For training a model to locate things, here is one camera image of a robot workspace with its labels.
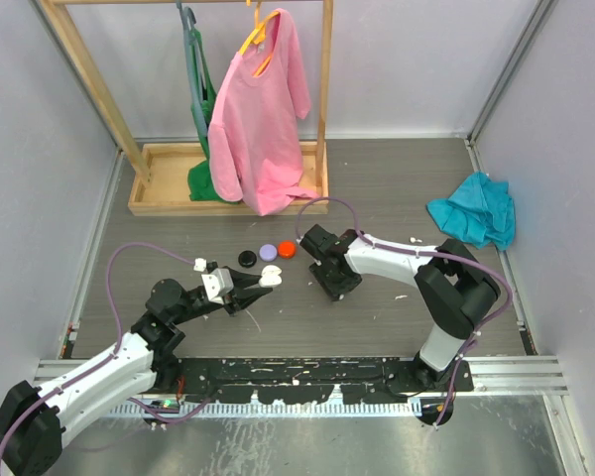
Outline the black earbud charging case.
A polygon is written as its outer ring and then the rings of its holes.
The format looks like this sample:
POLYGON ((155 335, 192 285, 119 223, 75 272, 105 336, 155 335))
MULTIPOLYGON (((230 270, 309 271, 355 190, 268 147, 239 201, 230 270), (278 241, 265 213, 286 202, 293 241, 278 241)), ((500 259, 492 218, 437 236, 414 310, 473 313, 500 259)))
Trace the black earbud charging case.
POLYGON ((238 255, 238 264, 246 269, 253 268, 258 261, 257 254, 252 250, 243 250, 238 255))

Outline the white earbud charging case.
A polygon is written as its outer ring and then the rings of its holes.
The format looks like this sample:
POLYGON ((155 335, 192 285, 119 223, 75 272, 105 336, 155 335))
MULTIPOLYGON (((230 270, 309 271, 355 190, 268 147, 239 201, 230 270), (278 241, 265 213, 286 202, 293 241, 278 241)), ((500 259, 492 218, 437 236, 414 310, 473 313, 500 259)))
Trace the white earbud charging case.
POLYGON ((276 265, 265 266, 260 274, 259 286, 261 288, 276 288, 282 283, 282 269, 276 265))

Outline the purple earbud charging case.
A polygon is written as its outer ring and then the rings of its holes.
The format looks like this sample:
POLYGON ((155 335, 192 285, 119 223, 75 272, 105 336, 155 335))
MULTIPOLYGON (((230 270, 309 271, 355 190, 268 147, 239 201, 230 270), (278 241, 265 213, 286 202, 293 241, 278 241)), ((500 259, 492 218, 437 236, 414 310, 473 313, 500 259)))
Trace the purple earbud charging case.
POLYGON ((264 262, 273 262, 278 258, 278 249, 273 244, 264 244, 259 249, 259 257, 264 262))

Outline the orange earbud charging case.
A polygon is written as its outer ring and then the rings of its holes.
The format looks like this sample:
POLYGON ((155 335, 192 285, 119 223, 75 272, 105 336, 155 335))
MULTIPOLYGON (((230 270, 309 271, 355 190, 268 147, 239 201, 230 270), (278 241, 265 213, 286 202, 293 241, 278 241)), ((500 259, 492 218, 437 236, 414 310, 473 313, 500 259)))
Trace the orange earbud charging case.
POLYGON ((297 253, 297 244, 293 241, 283 241, 277 246, 278 256, 283 259, 291 259, 297 253))

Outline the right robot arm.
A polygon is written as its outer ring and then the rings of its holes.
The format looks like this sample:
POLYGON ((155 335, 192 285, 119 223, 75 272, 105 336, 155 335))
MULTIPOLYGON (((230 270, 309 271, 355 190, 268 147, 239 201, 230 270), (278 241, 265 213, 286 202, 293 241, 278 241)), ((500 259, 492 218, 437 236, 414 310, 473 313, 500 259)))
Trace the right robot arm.
POLYGON ((314 260, 310 272, 333 301, 354 291, 365 275, 394 280, 419 291, 433 325, 415 356, 412 375, 429 391, 438 390, 449 380, 465 342, 501 296, 496 281, 454 239, 416 251, 361 236, 353 229, 337 236, 315 225, 298 241, 314 260))

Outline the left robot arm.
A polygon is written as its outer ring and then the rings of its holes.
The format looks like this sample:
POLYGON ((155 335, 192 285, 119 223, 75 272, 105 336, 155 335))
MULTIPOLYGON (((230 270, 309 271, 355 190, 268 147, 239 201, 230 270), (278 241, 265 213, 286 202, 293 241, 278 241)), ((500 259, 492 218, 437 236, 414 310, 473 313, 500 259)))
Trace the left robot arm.
POLYGON ((44 384, 21 381, 9 389, 0 406, 0 472, 42 475, 114 407, 150 389, 172 390, 179 380, 180 325, 217 310, 246 309, 281 283, 281 273, 275 266, 261 275, 215 268, 192 290, 174 279, 157 282, 145 313, 113 345, 44 384))

